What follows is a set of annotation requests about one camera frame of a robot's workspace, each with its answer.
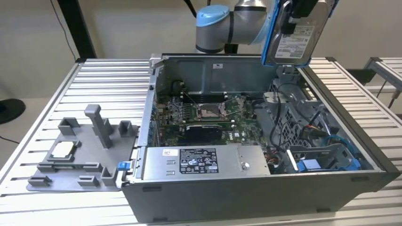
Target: floor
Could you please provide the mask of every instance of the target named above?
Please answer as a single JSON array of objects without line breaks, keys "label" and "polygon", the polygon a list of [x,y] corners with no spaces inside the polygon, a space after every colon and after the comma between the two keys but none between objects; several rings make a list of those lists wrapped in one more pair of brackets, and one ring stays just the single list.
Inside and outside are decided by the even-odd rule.
[{"label": "floor", "polygon": [[[23,115],[14,121],[0,125],[0,136],[20,142],[31,125],[34,124],[50,98],[30,98],[22,99],[26,103],[27,109]],[[18,144],[0,139],[0,168],[7,162]]]}]

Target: gray plastic bracket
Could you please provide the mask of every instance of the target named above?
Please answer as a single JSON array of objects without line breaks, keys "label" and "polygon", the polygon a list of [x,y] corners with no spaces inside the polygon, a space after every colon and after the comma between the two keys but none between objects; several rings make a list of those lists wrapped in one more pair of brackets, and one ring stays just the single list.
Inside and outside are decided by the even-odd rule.
[{"label": "gray plastic bracket", "polygon": [[119,129],[120,137],[132,137],[135,134],[131,121],[122,121],[118,129]]},{"label": "gray plastic bracket", "polygon": [[99,186],[99,181],[95,176],[80,176],[78,183],[80,186],[91,186],[91,187]]},{"label": "gray plastic bracket", "polygon": [[44,177],[31,177],[28,179],[28,183],[32,186],[50,186],[51,181],[52,180],[47,176],[44,176]]},{"label": "gray plastic bracket", "polygon": [[116,176],[118,168],[114,169],[112,174],[108,172],[107,168],[103,168],[100,179],[106,186],[116,186]]},{"label": "gray plastic bracket", "polygon": [[108,135],[111,134],[111,124],[108,123],[108,120],[103,120],[100,117],[100,106],[99,105],[88,105],[84,113],[86,116],[91,119],[94,124],[94,131],[95,134],[99,137],[100,143],[104,148],[110,148],[114,143]]},{"label": "gray plastic bracket", "polygon": [[74,127],[80,127],[76,118],[63,118],[59,124],[59,130],[64,136],[75,136]]}]

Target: black cable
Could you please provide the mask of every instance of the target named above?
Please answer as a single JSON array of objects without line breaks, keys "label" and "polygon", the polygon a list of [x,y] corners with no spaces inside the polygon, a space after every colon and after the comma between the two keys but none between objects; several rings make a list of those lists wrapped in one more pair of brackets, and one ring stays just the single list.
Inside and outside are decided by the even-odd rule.
[{"label": "black cable", "polygon": [[278,86],[278,88],[275,89],[275,93],[277,93],[277,96],[278,96],[278,110],[277,110],[277,117],[275,117],[275,121],[274,121],[274,127],[273,127],[273,130],[271,130],[271,133],[270,133],[270,142],[271,142],[271,145],[282,152],[285,152],[285,150],[282,149],[282,147],[279,145],[277,145],[274,143],[274,140],[273,140],[273,136],[274,136],[274,132],[275,132],[275,129],[277,129],[277,126],[278,126],[278,123],[279,123],[279,118],[281,118],[281,108],[282,108],[282,103],[281,103],[281,98],[279,98],[279,89],[283,85],[293,85],[293,86],[297,86],[298,88],[301,88],[295,83],[283,83]]},{"label": "black cable", "polygon": [[14,142],[14,143],[16,143],[16,144],[20,144],[20,143],[16,142],[15,140],[10,140],[10,139],[7,139],[7,138],[4,138],[4,137],[2,137],[2,136],[0,136],[0,139],[7,140],[7,141],[10,141],[10,142]]},{"label": "black cable", "polygon": [[279,123],[279,118],[281,118],[281,108],[282,108],[282,103],[281,103],[281,98],[279,98],[279,93],[278,93],[278,89],[281,88],[281,86],[277,88],[277,96],[278,96],[278,110],[277,110],[277,117],[275,117],[275,122],[274,122],[274,127],[271,129],[271,133],[270,133],[270,142],[271,145],[277,148],[278,151],[285,152],[285,150],[282,149],[282,147],[279,145],[275,145],[274,143],[274,132]]},{"label": "black cable", "polygon": [[176,80],[171,81],[171,83],[170,83],[170,92],[171,93],[174,92],[174,85],[175,85],[176,82],[183,82],[183,80],[176,79]]},{"label": "black cable", "polygon": [[321,111],[318,111],[318,112],[315,113],[315,115],[314,115],[311,121],[309,122],[309,125],[313,125],[313,123],[314,123],[315,119],[318,118],[319,114],[321,114]]},{"label": "black cable", "polygon": [[382,91],[382,89],[384,89],[386,83],[388,83],[388,81],[384,82],[384,85],[382,85],[382,87],[381,87],[380,90],[378,90],[377,98],[380,97],[381,91]]},{"label": "black cable", "polygon": [[75,60],[76,60],[76,56],[75,56],[75,54],[74,54],[74,49],[71,48],[71,45],[70,45],[70,42],[68,42],[67,32],[66,32],[66,29],[64,29],[64,27],[63,27],[63,24],[62,24],[62,21],[60,21],[60,18],[59,18],[59,15],[58,15],[56,8],[55,8],[54,1],[52,1],[52,0],[51,0],[51,4],[52,4],[54,12],[55,12],[55,14],[56,14],[56,18],[58,18],[60,27],[62,27],[63,32],[64,32],[64,37],[66,37],[67,45],[68,45],[70,51],[71,51],[71,53],[72,53],[72,55],[74,55],[74,61],[75,61]]},{"label": "black cable", "polygon": [[392,108],[392,106],[393,106],[393,104],[394,104],[394,101],[396,101],[396,99],[393,98],[393,99],[392,99],[392,102],[390,102],[390,104],[389,104],[389,108]]},{"label": "black cable", "polygon": [[197,12],[195,12],[195,8],[194,8],[194,6],[193,6],[191,1],[190,1],[190,0],[185,0],[185,2],[186,2],[186,4],[187,4],[187,6],[189,6],[189,9],[190,9],[190,11],[191,11],[194,17],[197,18]]}]

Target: cable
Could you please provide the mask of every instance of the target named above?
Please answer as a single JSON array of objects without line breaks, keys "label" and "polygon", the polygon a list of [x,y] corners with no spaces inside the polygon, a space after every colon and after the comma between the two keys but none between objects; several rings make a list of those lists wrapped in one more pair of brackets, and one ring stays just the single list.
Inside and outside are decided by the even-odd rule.
[{"label": "cable", "polygon": [[274,127],[273,127],[271,133],[270,133],[270,142],[271,142],[271,145],[273,145],[279,151],[285,152],[285,150],[282,149],[282,147],[281,147],[279,145],[275,145],[274,139],[273,139],[274,132],[275,132],[275,129],[277,129],[277,126],[278,126],[278,123],[279,123],[279,118],[281,118],[281,108],[282,108],[281,98],[279,98],[279,94],[278,94],[278,89],[279,89],[279,88],[281,88],[281,86],[277,88],[278,110],[277,110],[277,117],[275,117]]},{"label": "cable", "polygon": [[15,140],[10,140],[10,139],[7,139],[7,138],[4,138],[4,137],[2,137],[2,136],[0,136],[0,139],[7,140],[7,141],[10,141],[10,142],[14,142],[14,143],[16,143],[16,144],[20,144],[20,143],[16,142]]},{"label": "cable", "polygon": [[193,6],[191,1],[190,1],[190,0],[185,0],[185,2],[186,2],[186,4],[187,4],[187,6],[189,6],[189,9],[190,9],[190,11],[191,11],[194,17],[197,18],[197,12],[195,12],[195,8],[194,8],[194,6]]},{"label": "cable", "polygon": [[313,125],[313,123],[314,123],[315,119],[318,118],[319,114],[321,114],[321,111],[318,111],[318,112],[315,113],[315,115],[314,115],[311,121],[309,122],[309,126]]},{"label": "cable", "polygon": [[176,80],[171,81],[171,83],[170,83],[170,92],[171,92],[171,93],[174,92],[174,86],[175,86],[175,83],[176,83],[176,82],[183,82],[183,80],[176,79]]},{"label": "cable", "polygon": [[326,138],[323,138],[323,139],[322,139],[321,146],[325,146],[325,145],[326,145],[327,140],[329,140],[330,138],[335,138],[335,139],[338,139],[339,141],[342,141],[342,142],[346,144],[349,151],[353,152],[353,154],[354,154],[354,147],[353,147],[351,143],[350,143],[346,139],[343,139],[342,137],[339,137],[338,135],[331,135],[331,136],[327,136]]},{"label": "cable", "polygon": [[394,104],[396,99],[393,98],[389,104],[389,108],[392,108],[393,104]]},{"label": "cable", "polygon": [[384,85],[382,85],[382,87],[381,87],[380,90],[378,90],[378,94],[377,94],[377,96],[375,96],[377,98],[380,97],[381,91],[382,91],[382,89],[384,89],[386,83],[388,83],[388,81],[384,82]]},{"label": "cable", "polygon": [[52,1],[52,0],[51,0],[51,4],[52,4],[54,12],[55,12],[55,14],[56,14],[56,18],[58,18],[60,27],[62,27],[63,32],[64,32],[64,37],[66,37],[67,45],[68,45],[70,51],[71,51],[71,53],[72,53],[72,55],[74,55],[74,61],[75,61],[75,60],[76,60],[76,56],[75,56],[75,54],[74,54],[74,49],[71,48],[71,45],[70,45],[70,42],[68,42],[67,32],[66,32],[66,29],[64,29],[64,27],[63,27],[63,24],[62,24],[62,21],[60,21],[60,18],[59,18],[59,15],[58,15],[56,8],[55,8],[54,1]]}]

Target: hard drive label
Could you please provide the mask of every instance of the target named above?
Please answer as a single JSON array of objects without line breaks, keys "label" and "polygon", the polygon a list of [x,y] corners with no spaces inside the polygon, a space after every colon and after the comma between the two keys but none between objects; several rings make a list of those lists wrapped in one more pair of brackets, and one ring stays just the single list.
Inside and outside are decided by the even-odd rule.
[{"label": "hard drive label", "polygon": [[297,26],[291,35],[282,35],[275,58],[301,59],[303,57],[314,26]]},{"label": "hard drive label", "polygon": [[181,173],[219,173],[217,149],[181,149]]}]

